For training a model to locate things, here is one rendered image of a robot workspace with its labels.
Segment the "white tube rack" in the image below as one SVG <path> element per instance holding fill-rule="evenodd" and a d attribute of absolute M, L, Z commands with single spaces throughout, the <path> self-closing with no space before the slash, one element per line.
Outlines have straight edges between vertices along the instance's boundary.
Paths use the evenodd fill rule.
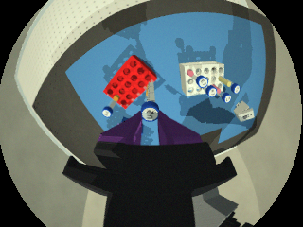
<path fill-rule="evenodd" d="M 196 81 L 194 79 L 191 79 L 191 77 L 187 74 L 188 69 L 194 71 L 197 74 L 200 72 L 198 75 L 205 76 L 208 79 L 208 85 L 214 84 L 217 87 L 219 87 L 221 90 L 223 89 L 223 83 L 221 83 L 218 80 L 218 77 L 219 76 L 223 77 L 223 73 L 224 73 L 224 64 L 222 63 L 216 61 L 179 63 L 179 68 L 180 68 L 182 91 L 185 93 L 186 96 L 206 94 L 204 89 L 199 87 L 196 84 Z M 197 91 L 196 89 L 200 89 L 200 90 Z M 189 92 L 189 90 L 192 91 Z"/>

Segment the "test tube with blue cap and pink liquid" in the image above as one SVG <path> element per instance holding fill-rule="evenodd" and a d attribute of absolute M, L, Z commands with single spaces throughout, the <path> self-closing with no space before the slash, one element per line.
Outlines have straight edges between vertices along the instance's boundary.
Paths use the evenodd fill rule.
<path fill-rule="evenodd" d="M 231 95 L 228 94 L 228 93 L 225 93 L 223 90 L 221 90 L 219 87 L 217 87 L 216 85 L 212 84 L 215 88 L 217 88 L 217 95 L 219 97 L 222 98 L 222 100 L 225 102 L 225 103 L 228 103 L 230 100 L 231 100 Z"/>

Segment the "red tube rack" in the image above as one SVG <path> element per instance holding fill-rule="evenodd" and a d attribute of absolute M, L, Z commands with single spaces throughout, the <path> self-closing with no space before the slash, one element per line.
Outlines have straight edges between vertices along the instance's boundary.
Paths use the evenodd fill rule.
<path fill-rule="evenodd" d="M 119 95 L 120 99 L 117 103 L 124 109 L 127 109 L 146 90 L 148 81 L 155 82 L 156 80 L 156 74 L 136 55 L 131 55 L 117 71 L 103 92 L 111 99 L 115 95 Z"/>

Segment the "blue bench mat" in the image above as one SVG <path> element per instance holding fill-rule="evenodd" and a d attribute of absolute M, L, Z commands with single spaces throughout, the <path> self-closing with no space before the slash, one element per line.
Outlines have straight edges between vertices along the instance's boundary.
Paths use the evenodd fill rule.
<path fill-rule="evenodd" d="M 262 26 L 241 17 L 213 13 L 177 13 L 127 27 L 97 44 L 66 71 L 81 101 L 104 131 L 141 111 L 146 90 L 127 108 L 118 103 L 111 117 L 102 114 L 112 100 L 103 90 L 121 66 L 136 55 L 156 75 L 155 103 L 169 118 L 199 133 L 222 128 L 218 144 L 250 129 L 263 92 L 266 68 Z M 216 61 L 224 64 L 223 77 L 240 90 L 228 103 L 218 95 L 186 96 L 179 63 Z M 236 105 L 245 102 L 254 118 L 240 122 Z"/>

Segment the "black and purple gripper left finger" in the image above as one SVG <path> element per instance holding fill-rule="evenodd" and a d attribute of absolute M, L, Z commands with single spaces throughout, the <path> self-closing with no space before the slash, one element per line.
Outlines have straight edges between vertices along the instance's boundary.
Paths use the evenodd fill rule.
<path fill-rule="evenodd" d="M 142 113 L 139 111 L 131 118 L 100 134 L 98 141 L 141 145 Z"/>

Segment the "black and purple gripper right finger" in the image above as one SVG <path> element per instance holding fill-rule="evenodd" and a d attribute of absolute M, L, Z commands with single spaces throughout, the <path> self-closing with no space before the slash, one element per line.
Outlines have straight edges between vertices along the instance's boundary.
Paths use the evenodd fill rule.
<path fill-rule="evenodd" d="M 203 142 L 199 133 L 169 118 L 161 111 L 159 111 L 157 122 L 159 145 L 178 145 Z"/>

